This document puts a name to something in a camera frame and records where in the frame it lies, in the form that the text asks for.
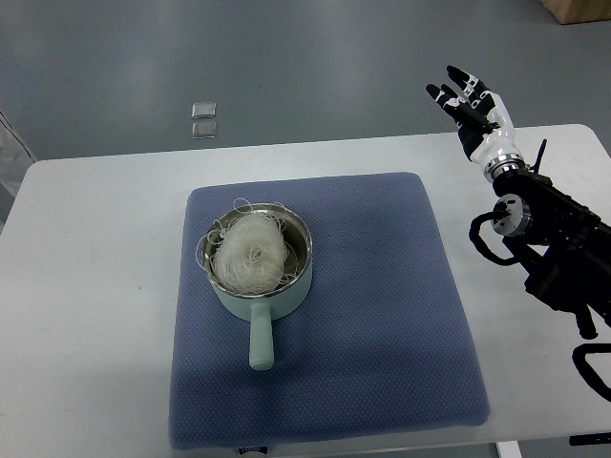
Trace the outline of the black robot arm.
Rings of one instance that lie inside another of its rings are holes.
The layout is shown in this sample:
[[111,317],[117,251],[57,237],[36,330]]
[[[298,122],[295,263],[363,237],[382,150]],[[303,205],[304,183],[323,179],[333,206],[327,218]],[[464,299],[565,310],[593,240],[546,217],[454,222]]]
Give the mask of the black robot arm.
[[497,265],[521,265],[526,292],[573,314],[583,339],[595,339],[592,316],[610,320],[609,225],[518,153],[494,153],[483,172],[498,200],[471,223],[475,249]]

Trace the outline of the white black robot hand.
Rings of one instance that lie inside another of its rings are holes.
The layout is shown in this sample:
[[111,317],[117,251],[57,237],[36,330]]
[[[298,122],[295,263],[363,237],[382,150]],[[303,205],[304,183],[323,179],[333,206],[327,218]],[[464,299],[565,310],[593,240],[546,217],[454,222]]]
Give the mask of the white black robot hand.
[[478,77],[457,67],[447,67],[448,77],[458,87],[426,86],[426,91],[457,127],[467,159],[480,166],[489,181],[500,157],[521,158],[515,145],[513,121],[501,97]]

